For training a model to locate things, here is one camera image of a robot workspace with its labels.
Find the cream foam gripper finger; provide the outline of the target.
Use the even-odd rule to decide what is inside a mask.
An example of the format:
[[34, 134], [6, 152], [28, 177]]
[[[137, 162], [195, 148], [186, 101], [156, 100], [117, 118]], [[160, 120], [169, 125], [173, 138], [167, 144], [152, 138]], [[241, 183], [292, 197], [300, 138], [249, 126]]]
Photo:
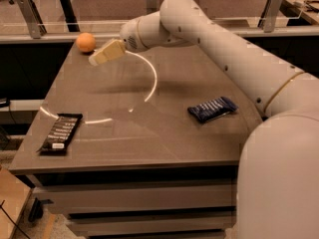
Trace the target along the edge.
[[98, 66], [105, 62], [117, 59], [126, 52], [126, 47], [123, 41], [112, 39], [96, 50], [90, 57], [89, 62], [93, 66]]

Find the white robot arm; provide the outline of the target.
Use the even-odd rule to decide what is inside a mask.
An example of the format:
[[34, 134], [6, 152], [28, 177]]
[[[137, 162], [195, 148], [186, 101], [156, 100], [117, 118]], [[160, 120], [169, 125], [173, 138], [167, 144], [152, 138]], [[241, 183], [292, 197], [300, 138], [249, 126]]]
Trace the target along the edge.
[[237, 239], [319, 239], [318, 78], [210, 21], [193, 0], [163, 0], [90, 62], [184, 43], [201, 48], [267, 117], [239, 161]]

